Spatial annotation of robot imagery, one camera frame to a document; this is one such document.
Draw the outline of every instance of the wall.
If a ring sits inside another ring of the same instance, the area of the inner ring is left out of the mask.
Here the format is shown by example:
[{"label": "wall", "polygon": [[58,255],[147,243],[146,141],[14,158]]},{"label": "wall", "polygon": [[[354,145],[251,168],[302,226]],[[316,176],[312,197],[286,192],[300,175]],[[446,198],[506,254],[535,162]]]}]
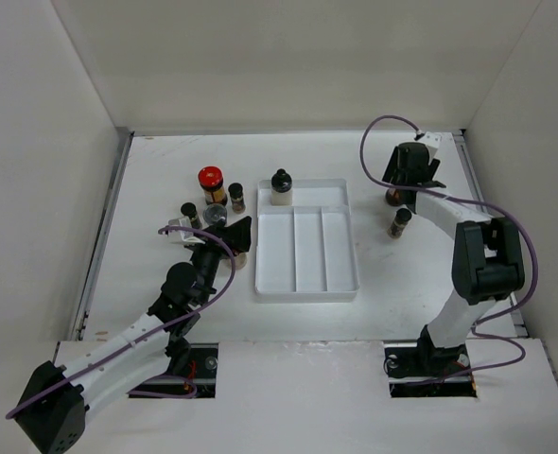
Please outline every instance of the wall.
[{"label": "wall", "polygon": [[465,127],[539,0],[53,0],[116,125]]},{"label": "wall", "polygon": [[466,139],[487,199],[534,239],[540,282],[524,316],[558,373],[558,0],[538,8]]},{"label": "wall", "polygon": [[49,0],[0,0],[0,452],[32,368],[66,331],[117,136]]}]

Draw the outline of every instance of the black and white robotic arm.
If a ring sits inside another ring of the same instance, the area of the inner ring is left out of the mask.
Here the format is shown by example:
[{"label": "black and white robotic arm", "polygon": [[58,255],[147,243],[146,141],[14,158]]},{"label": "black and white robotic arm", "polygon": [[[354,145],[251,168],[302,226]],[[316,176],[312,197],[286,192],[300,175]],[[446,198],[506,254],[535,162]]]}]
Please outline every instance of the black and white robotic arm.
[{"label": "black and white robotic arm", "polygon": [[[416,346],[391,355],[387,372],[394,378],[444,375],[447,366],[464,354],[475,322],[525,282],[516,226],[507,218],[493,218],[448,200],[445,186],[432,180],[439,166],[434,159],[439,144],[440,136],[427,133],[419,141],[397,146],[382,179],[404,187],[387,191],[389,204],[406,204],[454,240],[454,289],[439,315],[424,326]],[[432,189],[434,195],[420,188]]]},{"label": "black and white robotic arm", "polygon": [[[245,217],[229,227],[214,225],[205,232],[221,239],[234,254],[245,253],[251,246],[251,226],[252,218]],[[183,369],[190,352],[184,336],[200,318],[193,311],[217,292],[214,280],[227,252],[206,237],[191,236],[182,243],[193,252],[190,263],[177,263],[169,269],[161,295],[134,324],[81,358],[59,367],[47,361],[34,371],[19,408],[51,386],[92,369],[16,413],[16,422],[40,452],[66,451],[117,398],[152,377],[177,375]],[[181,322],[162,328],[181,317]],[[142,339],[151,331],[155,332]],[[114,358],[104,361],[109,356]],[[99,362],[104,364],[93,369]]]}]

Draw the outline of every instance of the purple cable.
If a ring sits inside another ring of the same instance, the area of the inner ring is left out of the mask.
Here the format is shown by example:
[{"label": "purple cable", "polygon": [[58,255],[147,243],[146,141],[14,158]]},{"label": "purple cable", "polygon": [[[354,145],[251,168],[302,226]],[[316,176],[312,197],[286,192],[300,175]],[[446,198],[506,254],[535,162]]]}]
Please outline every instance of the purple cable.
[{"label": "purple cable", "polygon": [[[511,312],[514,312],[515,310],[524,306],[531,299],[533,294],[535,293],[535,289],[537,288],[538,276],[539,276],[539,266],[538,266],[537,253],[535,251],[535,247],[533,246],[532,239],[529,236],[528,232],[521,225],[521,223],[518,221],[518,219],[516,219],[511,213],[509,213],[508,211],[504,210],[503,208],[501,208],[501,207],[499,207],[499,206],[497,206],[493,203],[490,203],[490,202],[487,202],[487,201],[472,201],[472,200],[469,200],[469,199],[461,199],[461,198],[453,197],[453,196],[447,196],[446,197],[445,194],[442,194],[440,192],[435,192],[435,191],[432,191],[432,190],[429,190],[429,189],[425,189],[423,187],[411,187],[411,186],[402,186],[402,185],[397,185],[397,184],[384,183],[384,182],[374,178],[374,176],[369,171],[367,165],[365,164],[365,158],[364,158],[364,153],[363,153],[363,151],[365,149],[365,140],[367,139],[367,136],[369,135],[370,131],[372,130],[372,128],[375,126],[376,123],[380,122],[381,120],[387,120],[387,119],[402,121],[402,122],[410,125],[416,131],[416,133],[420,133],[420,129],[417,127],[417,125],[415,123],[413,123],[412,121],[409,121],[407,118],[404,118],[402,116],[381,115],[378,118],[376,118],[374,121],[372,121],[372,123],[370,123],[370,125],[367,127],[367,129],[363,133],[363,137],[361,137],[361,144],[359,146],[359,159],[361,161],[361,166],[363,167],[363,171],[365,172],[365,175],[367,175],[367,178],[369,178],[372,182],[374,182],[374,183],[376,183],[380,186],[386,187],[387,189],[422,192],[424,194],[429,194],[430,196],[439,197],[439,198],[445,199],[447,201],[454,201],[456,203],[468,204],[468,205],[484,206],[486,208],[490,208],[494,211],[497,211],[501,215],[508,218],[516,226],[516,228],[518,229],[518,232],[523,236],[523,239],[525,240],[525,244],[527,245],[527,248],[529,249],[529,254],[530,254],[530,257],[531,257],[531,261],[532,261],[532,282],[530,283],[529,289],[528,289],[527,293],[525,294],[525,296],[523,296],[523,298],[521,298],[521,300],[516,305],[513,305],[513,306],[511,306],[507,309],[504,309],[504,310],[500,310],[499,312],[497,312],[495,314],[488,315],[486,317],[481,317],[480,319],[477,320],[476,325],[480,325],[482,323],[489,322],[490,320],[496,319],[496,318],[501,317],[503,315],[510,314]],[[512,359],[510,361],[500,362],[500,363],[497,363],[497,364],[488,364],[486,366],[477,366],[477,367],[462,370],[462,371],[457,372],[455,374],[446,375],[446,376],[441,377],[441,378],[432,378],[430,380],[423,380],[423,381],[420,381],[420,382],[416,382],[414,384],[425,385],[425,384],[432,384],[432,383],[440,383],[440,382],[443,382],[445,379],[451,378],[451,377],[454,377],[454,376],[468,375],[468,374],[471,374],[472,372],[476,372],[476,371],[482,371],[482,370],[486,370],[486,369],[495,369],[496,367],[509,366],[511,364],[515,364],[519,361],[522,361],[523,358],[525,358],[525,356],[527,355],[527,353],[525,352],[525,348],[522,345],[516,343],[514,340],[504,338],[504,337],[501,337],[501,336],[496,336],[496,335],[493,335],[493,334],[479,333],[479,332],[477,332],[476,327],[473,327],[472,333],[475,336],[478,336],[478,337],[483,338],[483,339],[494,339],[494,340],[506,341],[506,342],[514,345],[516,348],[518,348],[521,351],[521,355],[518,358]]]},{"label": "purple cable", "polygon": [[236,271],[236,264],[235,264],[235,258],[233,257],[233,252],[231,251],[231,248],[229,248],[226,243],[224,241],[222,241],[220,238],[218,238],[215,235],[209,234],[203,230],[199,230],[199,229],[193,229],[190,227],[183,227],[180,225],[167,225],[166,227],[164,227],[163,229],[159,229],[159,231],[157,232],[159,235],[163,235],[163,234],[167,234],[169,232],[175,232],[175,231],[184,231],[184,232],[190,232],[192,234],[197,234],[198,236],[205,236],[206,238],[209,238],[213,241],[216,241],[217,244],[224,250],[224,252],[227,253],[227,255],[229,256],[229,259],[231,260],[231,275],[229,276],[229,280],[226,282],[226,284],[224,285],[224,287],[214,296],[214,298],[212,298],[210,301],[208,301],[206,304],[202,305],[201,307],[198,307],[197,309],[193,309],[191,312],[189,312],[188,314],[182,315],[181,317],[178,317],[174,320],[171,320],[167,323],[161,324],[159,326],[157,326],[156,328],[151,329],[150,331],[146,332],[145,334],[143,334],[142,336],[136,338],[134,340],[133,343],[127,343],[126,345],[124,345],[123,347],[117,349],[116,351],[114,351],[113,353],[109,354],[108,356],[106,356],[105,358],[101,359],[100,361],[95,362],[94,364],[91,364],[90,366],[86,367],[85,369],[82,369],[79,372],[75,372],[73,375],[68,376],[67,378],[65,378],[64,380],[59,381],[58,383],[50,386],[49,388],[46,388],[45,390],[43,390],[40,393],[35,394],[33,397],[29,398],[28,400],[26,400],[25,402],[23,402],[22,404],[18,405],[16,408],[14,408],[13,410],[11,410],[7,415],[6,415],[6,419],[12,419],[14,418],[20,411],[23,411],[24,409],[26,409],[28,406],[34,404],[35,402],[38,402],[39,400],[43,399],[44,397],[46,397],[47,395],[49,395],[50,393],[53,393],[54,391],[56,391],[57,389],[63,387],[64,385],[66,385],[67,383],[70,383],[71,381],[75,380],[76,378],[80,378],[83,375],[88,374],[89,372],[92,372],[94,369],[99,368],[100,366],[106,364],[107,362],[111,361],[112,359],[117,358],[119,355],[121,355],[122,353],[130,350],[132,348],[133,344],[142,342],[143,340],[145,340],[146,338],[152,336],[153,334],[161,331],[162,329],[166,329],[169,328],[170,326],[175,325],[176,323],[180,323],[183,320],[186,320],[190,317],[193,317],[195,314],[199,314],[200,312],[202,312],[204,309],[206,309],[207,307],[211,306],[213,303],[215,303],[217,300],[220,299],[220,297],[222,295],[224,295],[224,293],[226,292],[226,290],[229,288],[229,286],[233,283],[233,279],[235,279],[235,271]]},{"label": "purple cable", "polygon": [[172,377],[172,378],[178,378],[180,380],[182,380],[184,383],[186,383],[187,385],[189,385],[191,387],[191,392],[187,393],[187,394],[181,394],[181,395],[177,395],[177,394],[169,394],[169,393],[154,393],[152,391],[136,391],[136,390],[131,390],[128,392],[129,395],[139,395],[139,396],[143,396],[143,397],[159,397],[161,399],[192,399],[193,397],[195,397],[197,395],[197,385],[195,383],[193,383],[191,380],[184,378],[183,376],[175,376],[175,375],[158,375],[155,376],[154,378],[164,378],[164,377]]}]

